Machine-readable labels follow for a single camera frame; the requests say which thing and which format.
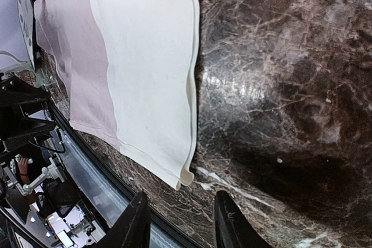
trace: towel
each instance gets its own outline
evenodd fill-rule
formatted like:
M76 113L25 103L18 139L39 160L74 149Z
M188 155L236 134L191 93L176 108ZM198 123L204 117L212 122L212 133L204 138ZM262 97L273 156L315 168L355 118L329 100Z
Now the towel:
M189 185L198 0L37 0L34 11L37 42L69 95L70 125L174 189Z

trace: person's arm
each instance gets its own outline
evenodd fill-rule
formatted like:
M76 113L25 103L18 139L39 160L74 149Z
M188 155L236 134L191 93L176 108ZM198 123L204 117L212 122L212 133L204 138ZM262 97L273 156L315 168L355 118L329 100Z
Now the person's arm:
M21 176L21 180L23 185L24 184L30 184L31 180L28 177L28 158L20 158L18 161L18 169L19 169L19 175ZM26 200L29 204L32 204L37 201L37 197L35 192L32 194L26 196Z

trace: person's hand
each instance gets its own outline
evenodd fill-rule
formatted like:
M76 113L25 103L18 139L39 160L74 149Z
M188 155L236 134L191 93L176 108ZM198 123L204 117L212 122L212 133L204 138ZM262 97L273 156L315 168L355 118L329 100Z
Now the person's hand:
M19 173L23 175L27 175L28 173L28 158L20 158L18 161L18 169Z

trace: brown marble surface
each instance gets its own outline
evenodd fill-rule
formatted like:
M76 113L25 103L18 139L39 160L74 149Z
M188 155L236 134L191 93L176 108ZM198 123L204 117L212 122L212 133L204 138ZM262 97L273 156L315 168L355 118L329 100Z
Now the brown marble surface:
M274 247L372 247L371 18L372 0L201 0L196 176L178 192L81 135L206 247L218 189Z

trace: pink and white towel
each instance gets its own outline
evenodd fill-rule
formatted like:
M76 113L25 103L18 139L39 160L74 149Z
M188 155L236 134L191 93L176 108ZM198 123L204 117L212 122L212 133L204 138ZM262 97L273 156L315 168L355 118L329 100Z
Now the pink and white towel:
M54 56L74 129L174 189L196 146L198 0L37 0L37 42Z

